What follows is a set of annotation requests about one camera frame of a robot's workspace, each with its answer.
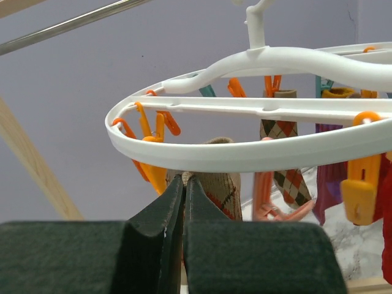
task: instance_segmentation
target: orange clothespin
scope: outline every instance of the orange clothespin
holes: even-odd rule
[[[227,89],[233,97],[246,97],[245,91],[237,78],[229,79]]]
[[[365,111],[355,117],[353,125],[362,124],[364,119],[378,121],[380,116],[374,112]],[[341,182],[341,194],[346,217],[356,225],[373,223],[380,163],[380,154],[348,162],[348,179]]]
[[[267,97],[273,98],[275,92],[279,91],[281,87],[282,76],[276,75],[274,77],[274,82],[272,82],[272,77],[270,75],[264,77],[265,93]]]
[[[140,102],[135,102],[135,105],[137,107],[137,111],[139,111],[141,115],[139,122],[140,122],[141,131],[143,132],[143,136],[144,137],[152,136],[153,133],[151,133],[151,128],[149,127],[148,118],[146,116],[142,104]]]
[[[135,136],[135,134],[134,134],[134,132],[133,132],[132,129],[128,126],[128,123],[126,122],[125,119],[123,119],[123,118],[116,118],[116,119],[113,121],[113,126],[115,126],[116,124],[119,124],[119,123],[122,124],[122,127],[123,127],[124,130],[125,130],[125,136],[127,136],[127,137],[129,137],[129,138],[132,138],[132,139],[137,139],[136,136]],[[141,176],[143,177],[143,179],[144,179],[146,182],[149,182],[148,177],[146,176],[146,173],[143,171],[143,169],[142,169],[140,163],[139,163],[138,161],[136,161],[136,160],[133,160],[133,159],[132,159],[132,161],[134,162],[134,165],[135,165],[136,169],[139,171],[139,173],[141,174]]]
[[[253,187],[253,221],[300,221],[314,207],[313,200],[306,202],[293,213],[283,213],[271,201],[271,187],[274,178],[274,172],[259,172],[254,175]]]
[[[367,47],[363,50],[363,53],[367,53],[371,50],[375,50],[375,47]],[[377,91],[370,91],[370,90],[361,90],[361,97],[362,98],[378,98],[379,93]]]
[[[148,90],[146,94],[152,94],[153,96],[157,96],[154,90]],[[165,125],[169,129],[169,131],[174,135],[178,136],[181,133],[181,129],[179,128],[176,120],[172,116],[172,114],[168,111],[157,111],[157,113],[160,113],[164,116],[165,118]]]
[[[162,113],[157,114],[156,118],[156,136],[147,136],[143,138],[143,141],[162,143],[164,141],[164,130],[165,130],[165,118]],[[149,182],[158,193],[162,195],[166,189],[166,168],[155,167],[150,164],[144,164],[140,162],[140,166],[144,173],[147,175]]]

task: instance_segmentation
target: white plastic hanger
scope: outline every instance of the white plastic hanger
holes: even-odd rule
[[[375,91],[392,91],[392,52],[385,44],[380,51],[372,53],[351,54],[358,52],[359,45],[351,47],[333,47],[313,50],[297,47],[269,47],[265,45],[263,12],[274,0],[261,0],[246,9],[246,23],[249,34],[250,49],[240,52],[209,66],[196,77],[186,80],[167,80],[162,82],[168,94],[185,94],[196,91],[220,77],[244,77],[252,75],[275,75],[309,73],[334,80],[338,83],[374,89]],[[259,70],[260,68],[278,69]]]
[[[266,172],[332,164],[384,153],[392,149],[392,99],[252,99],[145,96],[183,94],[202,88],[220,77],[312,73],[345,85],[392,92],[392,44],[372,43],[311,50],[265,46],[262,12],[273,0],[248,7],[251,48],[224,58],[205,70],[175,77],[142,89],[113,107],[105,125],[113,146],[124,155],[146,164],[193,172]],[[367,47],[375,51],[361,53]],[[374,111],[382,121],[331,132],[272,141],[219,145],[151,143],[124,136],[115,118],[134,109],[242,113],[287,121],[349,125],[362,111]]]

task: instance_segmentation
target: white marble surface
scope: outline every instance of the white marble surface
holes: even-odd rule
[[[316,169],[312,168],[303,175],[308,189],[316,199]],[[290,212],[291,208],[284,203],[279,191],[276,189],[273,191],[271,196],[273,202],[284,212]],[[250,221],[251,217],[252,203],[248,203],[243,207],[243,219]],[[303,221],[319,223],[311,213]],[[346,280],[382,276],[381,254],[384,247],[382,220],[367,227],[357,227],[345,218],[344,207],[340,204],[326,210],[326,222],[323,228],[331,238]]]

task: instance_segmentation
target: purple cloth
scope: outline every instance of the purple cloth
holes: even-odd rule
[[[341,128],[342,126],[331,124],[316,124],[317,133]],[[340,183],[345,179],[347,179],[347,169],[344,162],[317,167],[317,200],[313,213],[320,225],[325,223],[325,210],[342,203]]]

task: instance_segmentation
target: pink clip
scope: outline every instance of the pink clip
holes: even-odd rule
[[[263,138],[264,140],[272,140],[272,138]],[[300,206],[293,213],[283,213],[271,201],[271,187],[274,177],[273,171],[255,173],[253,186],[253,221],[300,221],[314,207],[313,200]]]

